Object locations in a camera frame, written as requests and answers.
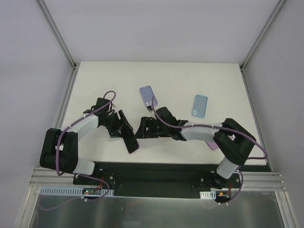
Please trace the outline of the black phone pink edge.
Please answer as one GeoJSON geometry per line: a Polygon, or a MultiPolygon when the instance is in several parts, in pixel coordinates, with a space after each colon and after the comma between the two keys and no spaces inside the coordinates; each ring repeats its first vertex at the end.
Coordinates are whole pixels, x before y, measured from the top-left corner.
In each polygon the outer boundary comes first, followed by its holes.
{"type": "Polygon", "coordinates": [[[129,153],[133,153],[139,149],[139,144],[131,129],[123,128],[121,135],[129,153]]]}

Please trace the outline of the lavender phone case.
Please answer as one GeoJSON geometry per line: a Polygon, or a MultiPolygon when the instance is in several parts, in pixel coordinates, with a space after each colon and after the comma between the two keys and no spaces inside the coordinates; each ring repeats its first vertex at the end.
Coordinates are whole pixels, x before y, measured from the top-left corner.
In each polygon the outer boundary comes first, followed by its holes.
{"type": "Polygon", "coordinates": [[[154,92],[152,90],[152,87],[150,85],[147,85],[147,86],[144,86],[144,87],[141,87],[139,89],[140,91],[140,94],[141,94],[141,97],[142,97],[142,100],[143,100],[143,103],[145,105],[145,107],[147,108],[147,106],[151,105],[152,104],[156,107],[158,102],[157,102],[157,99],[156,99],[156,96],[154,95],[154,92]]]}

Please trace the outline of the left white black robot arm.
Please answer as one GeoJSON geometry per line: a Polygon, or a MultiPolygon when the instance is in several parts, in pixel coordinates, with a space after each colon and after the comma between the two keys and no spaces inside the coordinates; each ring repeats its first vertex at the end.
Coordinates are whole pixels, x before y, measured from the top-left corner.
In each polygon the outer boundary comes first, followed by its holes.
{"type": "Polygon", "coordinates": [[[98,98],[96,104],[85,110],[81,117],[61,129],[46,132],[40,166],[63,173],[92,175],[95,162],[79,157],[78,142],[98,127],[105,127],[111,138],[122,138],[129,153],[139,149],[139,144],[122,110],[115,111],[112,100],[98,98]]]}

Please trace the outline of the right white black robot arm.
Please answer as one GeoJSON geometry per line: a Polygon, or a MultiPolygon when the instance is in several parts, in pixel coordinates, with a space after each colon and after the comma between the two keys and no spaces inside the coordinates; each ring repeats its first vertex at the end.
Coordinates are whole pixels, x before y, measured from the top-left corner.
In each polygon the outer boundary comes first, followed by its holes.
{"type": "Polygon", "coordinates": [[[156,117],[142,117],[135,134],[138,139],[172,138],[177,141],[205,141],[215,143],[224,154],[216,171],[204,181],[210,187],[221,189],[237,168],[247,161],[255,143],[255,137],[234,119],[203,125],[176,119],[167,107],[156,110],[156,117]]]}

